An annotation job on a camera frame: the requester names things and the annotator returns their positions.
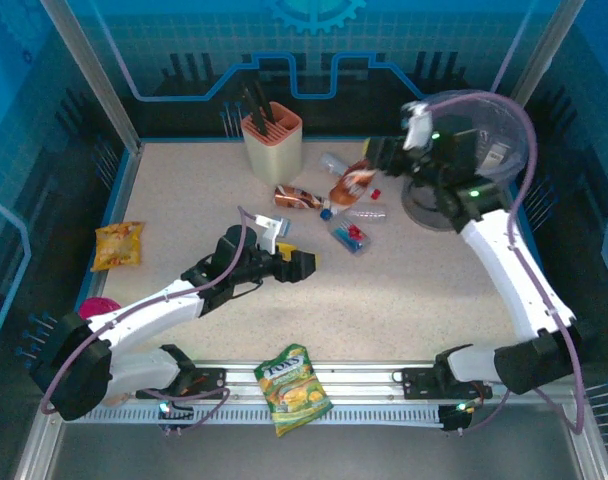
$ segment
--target gear logo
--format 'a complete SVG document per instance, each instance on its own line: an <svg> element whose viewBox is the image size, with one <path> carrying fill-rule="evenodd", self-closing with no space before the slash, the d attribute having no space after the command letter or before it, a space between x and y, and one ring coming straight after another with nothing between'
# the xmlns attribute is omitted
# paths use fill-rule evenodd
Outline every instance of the gear logo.
<svg viewBox="0 0 608 480"><path fill-rule="evenodd" d="M344 21L357 17L356 10L365 7L365 0L265 0L273 18L297 33L309 30L316 35L330 33L331 27L344 27Z"/></svg>

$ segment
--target label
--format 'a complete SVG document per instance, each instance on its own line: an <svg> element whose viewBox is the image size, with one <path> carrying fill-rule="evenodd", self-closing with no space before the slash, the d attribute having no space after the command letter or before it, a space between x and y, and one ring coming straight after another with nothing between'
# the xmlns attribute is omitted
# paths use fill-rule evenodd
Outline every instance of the label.
<svg viewBox="0 0 608 480"><path fill-rule="evenodd" d="M368 160L363 159L349 167L329 193L331 202L336 205L353 205L369 187L375 170Z"/></svg>
<svg viewBox="0 0 608 480"><path fill-rule="evenodd" d="M320 209L328 201L290 185L278 185L273 192L273 202L278 207Z"/></svg>
<svg viewBox="0 0 608 480"><path fill-rule="evenodd" d="M297 367L304 363L303 355L296 355L295 357L288 358L282 363L272 365L270 367L264 367L264 378L271 380L279 375L285 375L291 370L295 370Z"/></svg>
<svg viewBox="0 0 608 480"><path fill-rule="evenodd" d="M502 160L504 160L507 150L508 147L506 145L502 145L501 143L494 143L491 149L486 154L484 162L482 162L482 168L489 169L497 167L499 164L502 163Z"/></svg>

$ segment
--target plastic bottle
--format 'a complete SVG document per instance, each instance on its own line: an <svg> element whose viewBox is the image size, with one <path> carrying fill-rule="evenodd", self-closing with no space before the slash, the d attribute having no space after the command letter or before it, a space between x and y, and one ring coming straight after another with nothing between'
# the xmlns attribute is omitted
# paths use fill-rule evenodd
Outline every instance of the plastic bottle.
<svg viewBox="0 0 608 480"><path fill-rule="evenodd" d="M320 166L329 173L337 177L341 177L348 170L348 165L346 165L340 158L336 155L325 152L320 157ZM378 188L374 188L372 186L368 186L366 188L366 194L371 197L373 200L377 200L382 192Z"/></svg>
<svg viewBox="0 0 608 480"><path fill-rule="evenodd" d="M371 245L371 239L344 213L333 215L325 208L320 213L328 232L353 255L362 255Z"/></svg>
<svg viewBox="0 0 608 480"><path fill-rule="evenodd" d="M290 185L277 185L275 187L273 203L278 207L287 208L310 208L314 210L331 208L331 202L327 198L313 195L306 190Z"/></svg>
<svg viewBox="0 0 608 480"><path fill-rule="evenodd" d="M375 177L375 169L371 167L367 159L348 167L333 189L328 198L336 205L349 207L357 202Z"/></svg>
<svg viewBox="0 0 608 480"><path fill-rule="evenodd" d="M356 203L342 213L356 222L384 223L388 209L383 203Z"/></svg>

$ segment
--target metal floor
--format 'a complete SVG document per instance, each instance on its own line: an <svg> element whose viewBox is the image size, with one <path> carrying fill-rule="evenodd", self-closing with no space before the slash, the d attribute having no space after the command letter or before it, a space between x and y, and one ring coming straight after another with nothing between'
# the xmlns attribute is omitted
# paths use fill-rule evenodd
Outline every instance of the metal floor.
<svg viewBox="0 0 608 480"><path fill-rule="evenodd" d="M557 417L524 406L507 407L468 438L373 426L308 426L282 438L269 426L205 426L166 438L154 426L70 424L49 478L582 478L570 452L568 433Z"/></svg>

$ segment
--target brown bottle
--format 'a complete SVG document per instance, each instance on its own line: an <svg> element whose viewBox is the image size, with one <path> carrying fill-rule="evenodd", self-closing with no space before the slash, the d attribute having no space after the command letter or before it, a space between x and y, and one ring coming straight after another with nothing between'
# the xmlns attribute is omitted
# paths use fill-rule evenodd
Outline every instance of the brown bottle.
<svg viewBox="0 0 608 480"><path fill-rule="evenodd" d="M287 208L311 208L321 210L329 208L331 202L324 197L313 195L305 190L291 187L290 185L278 185L275 187L273 202L278 207Z"/></svg>
<svg viewBox="0 0 608 480"><path fill-rule="evenodd" d="M350 206L366 192L375 177L367 159L360 160L344 172L329 193L331 202L337 205Z"/></svg>

